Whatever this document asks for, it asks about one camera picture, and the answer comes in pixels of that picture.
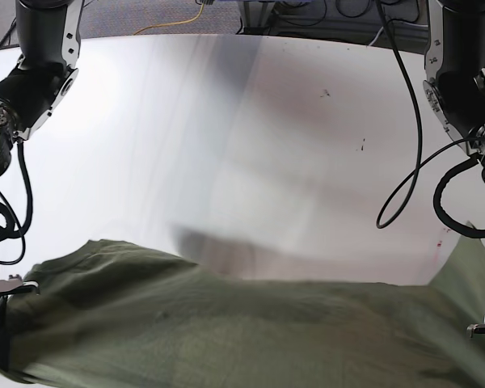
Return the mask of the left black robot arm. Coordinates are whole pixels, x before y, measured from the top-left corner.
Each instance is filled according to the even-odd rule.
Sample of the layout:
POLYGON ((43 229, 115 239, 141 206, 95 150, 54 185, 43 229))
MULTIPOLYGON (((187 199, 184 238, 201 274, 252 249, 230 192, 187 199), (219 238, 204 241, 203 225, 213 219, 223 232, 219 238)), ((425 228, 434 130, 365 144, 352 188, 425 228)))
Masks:
POLYGON ((424 93, 453 145, 466 161, 444 174, 433 194, 436 216, 463 237, 485 239, 485 230, 454 220, 441 205, 454 177, 480 165, 485 184, 485 1, 428 1, 424 93))

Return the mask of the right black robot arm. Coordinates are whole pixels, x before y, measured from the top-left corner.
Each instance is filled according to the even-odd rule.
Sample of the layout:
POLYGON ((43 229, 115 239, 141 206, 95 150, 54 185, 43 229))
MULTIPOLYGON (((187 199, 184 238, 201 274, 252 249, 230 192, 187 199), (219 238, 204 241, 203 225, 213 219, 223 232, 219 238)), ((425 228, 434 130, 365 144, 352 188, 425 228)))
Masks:
POLYGON ((26 217, 19 221, 0 196, 0 243, 23 241, 33 215, 33 194, 24 143, 53 114, 78 76, 83 1, 17 1, 15 22, 21 54, 0 82, 0 177, 17 150, 27 195, 26 217))

